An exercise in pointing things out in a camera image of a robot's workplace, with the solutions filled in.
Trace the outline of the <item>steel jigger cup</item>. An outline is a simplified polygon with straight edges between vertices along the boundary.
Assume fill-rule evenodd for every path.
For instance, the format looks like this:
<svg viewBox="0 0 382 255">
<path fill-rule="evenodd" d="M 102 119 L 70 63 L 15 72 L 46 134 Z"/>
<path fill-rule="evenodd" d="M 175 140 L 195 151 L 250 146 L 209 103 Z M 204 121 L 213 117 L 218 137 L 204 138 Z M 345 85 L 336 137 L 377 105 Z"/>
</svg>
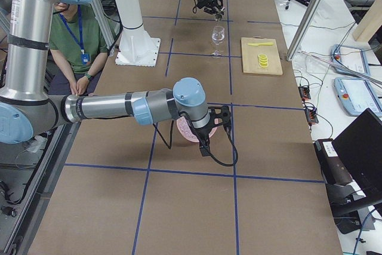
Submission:
<svg viewBox="0 0 382 255">
<path fill-rule="evenodd" d="M 215 21 L 221 21 L 223 16 L 220 13 L 215 14 Z"/>
</svg>

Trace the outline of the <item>pink bowl with ice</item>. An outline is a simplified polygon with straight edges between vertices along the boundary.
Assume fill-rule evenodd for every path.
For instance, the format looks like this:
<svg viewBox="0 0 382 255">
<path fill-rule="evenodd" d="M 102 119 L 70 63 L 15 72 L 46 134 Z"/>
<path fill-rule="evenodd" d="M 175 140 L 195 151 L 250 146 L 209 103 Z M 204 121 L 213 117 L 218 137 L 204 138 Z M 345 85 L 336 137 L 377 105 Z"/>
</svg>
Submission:
<svg viewBox="0 0 382 255">
<path fill-rule="evenodd" d="M 177 128 L 180 132 L 180 134 L 188 141 L 197 143 L 198 139 L 197 137 L 192 133 L 186 119 L 184 117 L 179 118 L 176 121 Z"/>
</svg>

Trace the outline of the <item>clear wine glass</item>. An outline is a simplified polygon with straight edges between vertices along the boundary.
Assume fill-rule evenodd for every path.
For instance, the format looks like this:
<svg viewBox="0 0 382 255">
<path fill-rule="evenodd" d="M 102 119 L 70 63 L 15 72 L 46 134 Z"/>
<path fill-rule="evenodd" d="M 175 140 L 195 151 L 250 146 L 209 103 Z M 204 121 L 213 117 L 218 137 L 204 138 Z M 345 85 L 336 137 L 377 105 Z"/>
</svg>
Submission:
<svg viewBox="0 0 382 255">
<path fill-rule="evenodd" d="M 215 51 L 212 53 L 212 56 L 219 58 L 221 53 L 219 51 L 219 45 L 224 41 L 225 38 L 225 28 L 220 25 L 214 26 L 211 34 L 211 39 L 215 44 Z"/>
</svg>

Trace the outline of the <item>bamboo cutting board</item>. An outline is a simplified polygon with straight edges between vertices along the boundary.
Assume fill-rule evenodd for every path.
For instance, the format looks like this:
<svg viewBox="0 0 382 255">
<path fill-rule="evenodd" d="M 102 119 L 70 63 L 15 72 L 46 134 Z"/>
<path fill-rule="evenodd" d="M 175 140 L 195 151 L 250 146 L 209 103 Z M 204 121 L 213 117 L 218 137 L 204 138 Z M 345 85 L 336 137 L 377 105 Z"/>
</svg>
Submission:
<svg viewBox="0 0 382 255">
<path fill-rule="evenodd" d="M 275 39 L 241 38 L 242 71 L 254 75 L 282 75 Z"/>
</svg>

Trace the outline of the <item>yellow plastic knife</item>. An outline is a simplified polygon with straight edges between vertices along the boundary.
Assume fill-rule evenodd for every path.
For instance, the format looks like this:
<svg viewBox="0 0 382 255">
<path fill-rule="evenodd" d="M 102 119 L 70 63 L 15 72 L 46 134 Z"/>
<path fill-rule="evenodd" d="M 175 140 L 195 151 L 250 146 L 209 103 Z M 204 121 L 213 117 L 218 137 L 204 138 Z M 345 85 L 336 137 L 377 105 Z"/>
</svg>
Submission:
<svg viewBox="0 0 382 255">
<path fill-rule="evenodd" d="M 251 42 L 247 43 L 249 46 L 258 47 L 258 46 L 272 46 L 273 42 Z"/>
</svg>

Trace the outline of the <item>person in green shirt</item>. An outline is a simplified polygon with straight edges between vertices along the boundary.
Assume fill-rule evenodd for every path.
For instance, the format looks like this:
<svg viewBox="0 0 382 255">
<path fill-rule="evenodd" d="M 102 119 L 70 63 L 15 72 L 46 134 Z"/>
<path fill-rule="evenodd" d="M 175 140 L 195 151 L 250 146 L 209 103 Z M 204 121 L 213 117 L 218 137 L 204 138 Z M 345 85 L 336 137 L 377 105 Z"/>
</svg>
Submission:
<svg viewBox="0 0 382 255">
<path fill-rule="evenodd" d="M 109 52 L 91 6 L 56 2 L 49 48 L 59 71 L 48 94 L 94 93 Z"/>
</svg>

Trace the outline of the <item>black box device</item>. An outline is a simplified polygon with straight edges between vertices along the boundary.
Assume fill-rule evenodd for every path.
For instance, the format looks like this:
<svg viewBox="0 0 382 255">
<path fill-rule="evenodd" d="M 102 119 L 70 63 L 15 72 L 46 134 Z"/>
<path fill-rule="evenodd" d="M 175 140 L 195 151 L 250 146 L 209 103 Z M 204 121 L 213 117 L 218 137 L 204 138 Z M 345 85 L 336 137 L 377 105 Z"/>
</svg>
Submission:
<svg viewBox="0 0 382 255">
<path fill-rule="evenodd" d="M 314 142 L 316 155 L 326 182 L 345 186 L 352 182 L 352 177 L 335 151 L 332 141 L 333 139 L 316 140 Z"/>
</svg>

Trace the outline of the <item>far teach pendant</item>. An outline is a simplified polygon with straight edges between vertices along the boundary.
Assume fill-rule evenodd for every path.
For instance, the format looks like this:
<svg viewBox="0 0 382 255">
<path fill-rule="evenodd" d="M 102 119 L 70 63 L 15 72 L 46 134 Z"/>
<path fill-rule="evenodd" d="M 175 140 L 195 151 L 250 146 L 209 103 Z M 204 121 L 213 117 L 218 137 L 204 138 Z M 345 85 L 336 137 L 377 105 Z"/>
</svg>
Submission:
<svg viewBox="0 0 382 255">
<path fill-rule="evenodd" d="M 343 64 L 351 70 L 370 76 L 369 64 L 363 49 L 347 45 L 333 45 L 331 47 L 331 60 L 334 63 Z M 336 72 L 350 75 L 348 72 L 334 68 Z"/>
</svg>

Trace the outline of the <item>teach pendant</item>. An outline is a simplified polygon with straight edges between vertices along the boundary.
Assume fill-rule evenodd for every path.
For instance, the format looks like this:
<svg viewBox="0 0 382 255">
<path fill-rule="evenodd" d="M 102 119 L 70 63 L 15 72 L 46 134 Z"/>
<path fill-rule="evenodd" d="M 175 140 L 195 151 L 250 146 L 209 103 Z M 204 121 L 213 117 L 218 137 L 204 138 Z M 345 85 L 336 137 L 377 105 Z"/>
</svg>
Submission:
<svg viewBox="0 0 382 255">
<path fill-rule="evenodd" d="M 334 63 L 343 64 L 351 70 L 370 76 L 369 64 L 363 49 L 347 45 L 333 45 L 331 47 L 331 60 Z M 348 72 L 334 68 L 336 72 L 350 75 Z"/>
<path fill-rule="evenodd" d="M 334 79 L 334 89 L 344 110 L 350 116 L 359 116 L 369 108 L 381 117 L 381 102 L 368 81 L 337 77 Z"/>
</svg>

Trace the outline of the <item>near teach pendant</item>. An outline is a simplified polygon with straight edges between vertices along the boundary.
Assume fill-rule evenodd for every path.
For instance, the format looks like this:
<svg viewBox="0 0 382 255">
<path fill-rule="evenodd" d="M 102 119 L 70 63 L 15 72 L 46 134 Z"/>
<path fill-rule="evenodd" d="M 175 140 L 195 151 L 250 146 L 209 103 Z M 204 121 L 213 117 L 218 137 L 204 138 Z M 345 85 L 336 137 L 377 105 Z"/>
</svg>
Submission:
<svg viewBox="0 0 382 255">
<path fill-rule="evenodd" d="M 381 117 L 381 102 L 368 81 L 337 77 L 334 79 L 334 89 L 344 110 L 350 116 L 359 116 L 369 108 Z"/>
</svg>

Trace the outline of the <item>black laptop monitor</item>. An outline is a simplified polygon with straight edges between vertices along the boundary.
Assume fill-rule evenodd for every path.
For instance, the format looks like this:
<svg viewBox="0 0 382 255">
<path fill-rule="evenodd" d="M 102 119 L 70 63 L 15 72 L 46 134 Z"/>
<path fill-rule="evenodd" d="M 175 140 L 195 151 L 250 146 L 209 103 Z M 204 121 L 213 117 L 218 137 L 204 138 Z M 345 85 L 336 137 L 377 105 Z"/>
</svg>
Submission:
<svg viewBox="0 0 382 255">
<path fill-rule="evenodd" d="M 381 192 L 381 119 L 371 109 L 364 110 L 332 145 L 365 195 Z"/>
</svg>

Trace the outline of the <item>metal rod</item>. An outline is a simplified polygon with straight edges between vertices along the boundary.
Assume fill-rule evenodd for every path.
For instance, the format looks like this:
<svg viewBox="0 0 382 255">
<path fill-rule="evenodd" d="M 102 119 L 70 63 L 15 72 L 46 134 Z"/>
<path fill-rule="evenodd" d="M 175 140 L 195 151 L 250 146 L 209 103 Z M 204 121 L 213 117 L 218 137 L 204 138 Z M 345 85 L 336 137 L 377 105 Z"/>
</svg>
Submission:
<svg viewBox="0 0 382 255">
<path fill-rule="evenodd" d="M 382 82 L 381 82 L 381 81 L 379 81 L 379 80 L 377 80 L 377 79 L 374 79 L 374 78 L 372 78 L 371 76 L 369 76 L 369 75 L 367 75 L 367 74 L 360 73 L 360 72 L 357 72 L 357 71 L 355 71 L 355 70 L 351 70 L 351 69 L 349 69 L 348 67 L 345 67 L 343 64 L 338 64 L 338 63 L 334 63 L 334 62 L 329 61 L 329 60 L 325 60 L 325 59 L 323 59 L 323 58 L 321 58 L 321 57 L 318 57 L 318 56 L 313 55 L 313 54 L 311 54 L 311 53 L 307 53 L 307 52 L 305 52 L 305 51 L 302 51 L 301 53 L 302 53 L 303 55 L 305 55 L 305 56 L 309 56 L 309 57 L 312 57 L 312 58 L 314 58 L 314 59 L 316 59 L 316 60 L 319 60 L 319 61 L 321 61 L 321 62 L 324 62 L 324 63 L 326 63 L 326 64 L 328 64 L 328 65 L 330 65 L 330 66 L 332 66 L 332 67 L 334 67 L 334 68 L 344 70 L 344 71 L 348 72 L 349 74 L 351 74 L 351 75 L 353 75 L 353 76 L 356 76 L 356 77 L 358 77 L 358 78 L 362 78 L 362 79 L 368 80 L 368 81 L 374 83 L 375 85 L 382 85 Z"/>
</svg>

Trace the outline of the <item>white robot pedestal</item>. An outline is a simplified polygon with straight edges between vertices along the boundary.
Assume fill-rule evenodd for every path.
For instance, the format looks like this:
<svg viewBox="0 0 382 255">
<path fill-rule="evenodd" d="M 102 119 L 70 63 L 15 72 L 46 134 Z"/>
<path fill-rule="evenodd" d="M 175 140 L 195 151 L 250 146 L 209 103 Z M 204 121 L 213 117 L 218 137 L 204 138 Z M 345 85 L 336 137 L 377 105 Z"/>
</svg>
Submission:
<svg viewBox="0 0 382 255">
<path fill-rule="evenodd" d="M 139 0 L 115 1 L 122 26 L 116 64 L 154 67 L 161 40 L 146 32 Z"/>
</svg>

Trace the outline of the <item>aluminium frame post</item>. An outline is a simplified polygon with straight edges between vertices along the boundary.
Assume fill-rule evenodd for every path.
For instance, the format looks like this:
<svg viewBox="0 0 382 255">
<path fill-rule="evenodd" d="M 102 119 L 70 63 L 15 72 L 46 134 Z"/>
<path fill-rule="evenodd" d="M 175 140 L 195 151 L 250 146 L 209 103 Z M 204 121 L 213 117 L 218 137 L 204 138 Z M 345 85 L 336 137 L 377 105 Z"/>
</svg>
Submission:
<svg viewBox="0 0 382 255">
<path fill-rule="evenodd" d="M 315 13 L 319 7 L 321 0 L 311 0 L 309 6 L 307 7 L 306 12 L 304 13 L 304 16 L 301 20 L 301 23 L 296 31 L 296 34 L 294 35 L 292 39 L 292 43 L 289 46 L 288 52 L 286 54 L 286 60 L 291 61 L 295 54 L 297 53 L 297 50 L 306 34 L 306 32 L 309 29 L 309 26 L 315 16 Z"/>
</svg>

